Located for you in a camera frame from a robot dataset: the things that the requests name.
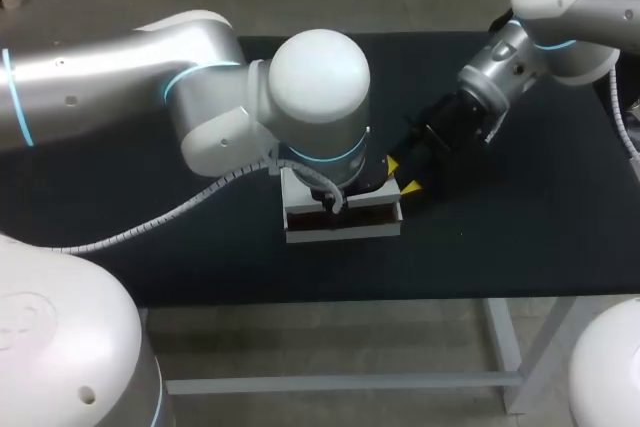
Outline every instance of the cable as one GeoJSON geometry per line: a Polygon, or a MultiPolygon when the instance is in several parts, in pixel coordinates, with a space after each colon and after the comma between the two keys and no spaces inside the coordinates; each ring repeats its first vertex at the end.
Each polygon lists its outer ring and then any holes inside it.
{"type": "Polygon", "coordinates": [[[629,134],[627,133],[627,129],[624,126],[624,122],[622,121],[622,114],[620,113],[620,101],[618,99],[618,80],[615,66],[609,72],[609,87],[611,90],[611,109],[613,110],[613,120],[616,123],[618,134],[620,134],[620,138],[622,139],[624,146],[629,151],[629,154],[631,154],[631,161],[635,162],[637,165],[640,165],[640,153],[638,153],[636,147],[633,145],[633,142],[631,142],[629,134]]]}
{"type": "MultiPolygon", "coordinates": [[[[335,202],[333,205],[333,212],[337,214],[340,212],[340,210],[342,210],[342,206],[344,205],[344,197],[342,195],[342,192],[340,192],[340,189],[338,189],[336,184],[331,182],[331,180],[327,179],[324,175],[316,172],[315,170],[311,169],[310,167],[307,167],[304,164],[300,164],[292,160],[276,159],[273,161],[275,162],[276,166],[279,169],[288,167],[290,169],[297,170],[298,172],[308,177],[311,177],[314,180],[321,183],[322,185],[324,185],[332,193],[335,199],[335,202]]],[[[233,172],[230,172],[224,177],[220,177],[218,180],[216,180],[213,184],[211,184],[209,187],[204,189],[202,192],[192,197],[191,199],[187,200],[183,204],[179,205],[175,209],[170,210],[166,214],[160,215],[155,219],[145,222],[144,224],[140,224],[137,227],[133,227],[132,229],[129,229],[125,232],[114,235],[107,239],[100,240],[98,242],[93,242],[91,244],[79,245],[76,247],[42,247],[42,248],[45,250],[49,250],[51,252],[58,252],[62,254],[81,255],[81,254],[88,254],[90,252],[103,250],[108,247],[113,247],[114,245],[120,244],[129,239],[137,237],[145,232],[149,232],[150,230],[155,229],[156,227],[166,224],[171,220],[174,220],[175,218],[179,217],[180,215],[188,212],[189,210],[193,209],[200,203],[204,202],[206,199],[211,197],[213,194],[215,194],[225,185],[230,184],[234,180],[242,177],[243,175],[249,174],[251,172],[256,172],[258,170],[266,169],[268,167],[269,167],[269,164],[267,162],[261,161],[261,162],[256,162],[254,164],[250,164],[246,167],[242,167],[241,169],[234,170],[233,172]]]]}

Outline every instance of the dark tabletop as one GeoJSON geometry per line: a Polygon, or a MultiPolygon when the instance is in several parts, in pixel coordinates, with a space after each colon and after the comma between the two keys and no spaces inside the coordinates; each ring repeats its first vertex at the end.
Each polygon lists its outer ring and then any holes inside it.
{"type": "MultiPolygon", "coordinates": [[[[456,88],[482,33],[356,35],[371,67],[373,148],[456,88]]],[[[245,38],[247,59],[280,38],[245,38]]],[[[145,305],[551,296],[640,291],[640,185],[590,88],[543,83],[438,202],[396,238],[286,245],[279,183],[236,181],[187,215],[89,258],[145,305]]],[[[0,158],[0,230],[39,245],[118,233],[210,180],[184,166],[168,115],[0,158]]]]}

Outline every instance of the table leg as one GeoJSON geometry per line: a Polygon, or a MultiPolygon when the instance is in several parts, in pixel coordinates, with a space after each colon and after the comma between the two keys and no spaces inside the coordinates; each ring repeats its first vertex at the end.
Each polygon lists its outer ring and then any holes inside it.
{"type": "Polygon", "coordinates": [[[560,297],[518,369],[522,384],[504,390],[508,414],[526,414],[594,317],[589,299],[560,297]]]}

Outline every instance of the metal table frame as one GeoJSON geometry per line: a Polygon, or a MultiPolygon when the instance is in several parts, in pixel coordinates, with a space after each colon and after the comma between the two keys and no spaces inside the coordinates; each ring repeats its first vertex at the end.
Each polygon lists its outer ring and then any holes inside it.
{"type": "MultiPolygon", "coordinates": [[[[589,299],[558,298],[522,357],[506,299],[485,299],[484,310],[500,370],[494,372],[387,375],[319,375],[236,379],[169,380],[171,395],[356,389],[502,387],[507,414],[526,414],[593,319],[589,299]]],[[[143,323],[146,312],[142,313],[143,323]]]]}

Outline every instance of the white cylindrical housing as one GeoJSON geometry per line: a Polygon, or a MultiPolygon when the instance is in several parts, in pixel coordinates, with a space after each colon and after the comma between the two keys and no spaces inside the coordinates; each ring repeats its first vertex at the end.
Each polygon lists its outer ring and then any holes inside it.
{"type": "Polygon", "coordinates": [[[640,425],[640,299],[587,327],[571,358],[569,388],[577,427],[640,425]]]}
{"type": "Polygon", "coordinates": [[[151,425],[161,389],[138,310],[111,274],[0,236],[0,425],[151,425]]]}

